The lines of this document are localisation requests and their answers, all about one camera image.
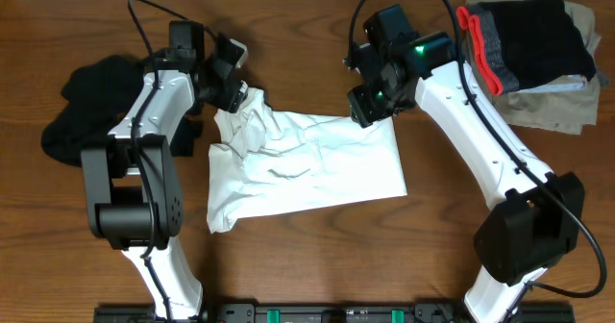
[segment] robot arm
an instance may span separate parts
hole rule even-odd
[[[346,64],[364,84],[349,93],[362,127],[418,105],[451,140],[477,179],[488,218],[475,235],[483,265],[464,303],[479,323],[501,322],[515,309],[526,282],[536,280],[577,243],[578,228],[542,196],[468,103],[453,42],[445,33],[419,37],[397,6],[364,24],[369,43],[355,46]],[[471,67],[466,81],[480,111],[524,166],[555,192],[578,218],[583,186],[573,173],[556,177],[516,137],[480,90]]]
[[[502,147],[488,133],[472,107],[458,78],[456,62],[435,68],[427,80],[419,79],[416,88],[416,103],[428,113],[451,140],[455,149],[468,164],[477,179],[487,208],[492,210],[506,200],[505,194],[511,189],[522,192],[535,188],[535,184],[525,175],[516,171],[516,165],[502,150]],[[472,69],[466,63],[465,74],[468,83],[476,94],[477,102],[489,122],[513,149],[519,158],[524,159],[528,168],[541,174],[543,181],[551,169],[538,160],[516,137],[502,120],[493,106],[480,90]],[[517,284],[509,286],[495,280],[483,266],[479,276],[467,292],[464,304],[474,320],[479,323],[500,322],[524,290],[527,281],[536,280],[547,270],[539,267]]]
[[[156,302],[156,316],[167,316],[160,287],[169,298],[173,318],[184,320],[198,316],[203,288],[190,271],[177,239],[184,221],[184,197],[169,144],[184,115],[200,112],[203,101],[236,112],[247,86],[231,75],[245,62],[247,49],[219,34],[215,50],[205,61],[202,25],[173,21],[169,33],[169,48],[155,58],[163,68],[159,71],[159,89],[144,107],[136,134],[156,207],[155,248],[149,256],[153,272],[141,257],[152,232],[146,196],[142,187],[122,186],[118,181],[141,175],[131,151],[131,127],[152,93],[154,73],[145,75],[135,103],[109,131],[107,139],[82,151],[82,167],[90,230],[133,262]]]

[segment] black cloth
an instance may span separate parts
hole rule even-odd
[[[122,56],[75,70],[61,90],[68,105],[42,133],[43,151],[59,162],[81,166],[82,146],[104,140],[142,88],[142,64]],[[200,127],[183,118],[173,137],[171,154],[192,156],[194,138],[200,132]]]
[[[566,13],[563,0],[479,2],[491,12],[502,43],[504,64],[519,88],[545,85],[563,75],[591,80],[594,60]]]

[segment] beige cloth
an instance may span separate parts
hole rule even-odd
[[[466,4],[476,2],[479,2],[479,0],[471,0]],[[575,26],[580,31],[585,48],[593,57],[601,40],[601,36],[594,32],[594,12],[585,6],[572,2],[565,2],[565,8],[566,13],[572,17]],[[474,51],[469,38],[466,38],[463,49],[472,65],[480,88],[483,91],[489,91],[474,61]],[[583,125],[596,124],[600,82],[598,77],[595,76],[588,83],[586,89],[578,91],[509,92],[502,96],[493,96],[487,92],[485,95],[508,124],[580,135]]]

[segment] wood grain surface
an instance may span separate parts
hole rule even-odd
[[[245,73],[274,109],[347,115],[360,83],[344,67],[358,0],[153,0],[250,48]],[[457,6],[464,0],[451,0]],[[615,77],[615,0],[570,0],[594,9],[603,41],[597,63]],[[360,22],[401,3],[427,34],[451,31],[439,0],[369,0]],[[138,5],[155,48],[170,18]],[[357,38],[364,40],[357,30]],[[146,54],[126,0],[7,0],[0,13],[0,321],[89,322],[104,303],[150,303],[133,266],[87,227],[81,170],[42,152],[40,135],[62,110],[70,73],[114,53]],[[601,95],[598,125],[580,137],[514,128],[557,173],[573,170],[587,197],[583,220],[615,264],[615,92]],[[219,135],[206,107],[194,158],[176,159],[186,220],[180,239],[210,303],[388,303],[460,299],[479,271],[472,236],[487,216],[480,189],[452,144],[423,112],[395,118],[408,196],[240,220],[211,235],[206,222],[208,149]],[[593,286],[588,243],[544,277],[574,290]],[[536,289],[533,301],[564,298]],[[578,322],[612,322],[615,281],[572,300]]]

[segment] green connector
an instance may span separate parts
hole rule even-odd
[[[267,323],[280,323],[280,312],[278,310],[267,311]]]
[[[392,323],[404,323],[404,311],[403,310],[393,310],[391,312],[391,322]]]

